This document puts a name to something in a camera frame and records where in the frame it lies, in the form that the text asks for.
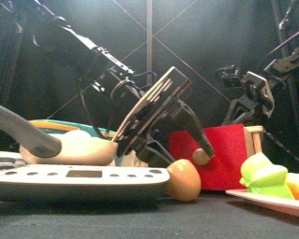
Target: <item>green toy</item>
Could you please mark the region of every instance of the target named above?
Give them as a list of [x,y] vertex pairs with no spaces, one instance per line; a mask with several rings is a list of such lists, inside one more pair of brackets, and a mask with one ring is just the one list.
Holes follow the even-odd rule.
[[249,192],[295,199],[291,187],[287,184],[288,168],[273,164],[262,152],[254,154],[244,162],[241,173],[240,183],[248,187]]

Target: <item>red box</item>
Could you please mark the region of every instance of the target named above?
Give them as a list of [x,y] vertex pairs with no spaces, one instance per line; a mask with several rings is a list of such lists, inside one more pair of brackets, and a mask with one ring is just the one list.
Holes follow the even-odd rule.
[[[204,132],[216,149],[216,157],[205,166],[194,163],[201,175],[202,189],[245,189],[240,184],[241,165],[254,154],[252,134],[248,134],[242,124],[206,128]],[[194,162],[193,154],[198,148],[201,146],[188,132],[170,133],[170,152],[178,160]]]

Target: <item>gray handle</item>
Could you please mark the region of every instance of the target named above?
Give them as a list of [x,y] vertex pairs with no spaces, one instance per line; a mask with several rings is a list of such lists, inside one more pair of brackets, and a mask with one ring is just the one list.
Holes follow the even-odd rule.
[[12,136],[35,156],[52,158],[59,155],[63,148],[61,139],[44,133],[3,106],[0,106],[0,130]]

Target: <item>yellow object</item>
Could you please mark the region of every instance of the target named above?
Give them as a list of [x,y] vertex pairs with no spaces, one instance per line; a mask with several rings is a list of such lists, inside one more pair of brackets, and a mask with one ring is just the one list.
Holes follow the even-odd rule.
[[31,123],[40,129],[61,130],[61,131],[77,131],[79,127],[69,126],[62,123],[54,123],[48,121],[32,120]]
[[295,199],[299,200],[299,174],[289,173],[287,184],[291,188]]

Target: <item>kitchen scale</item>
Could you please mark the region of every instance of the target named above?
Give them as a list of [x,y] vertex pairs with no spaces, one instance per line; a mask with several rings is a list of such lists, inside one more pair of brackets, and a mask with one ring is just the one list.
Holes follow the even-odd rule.
[[165,168],[28,164],[0,152],[0,201],[155,201],[166,191]]

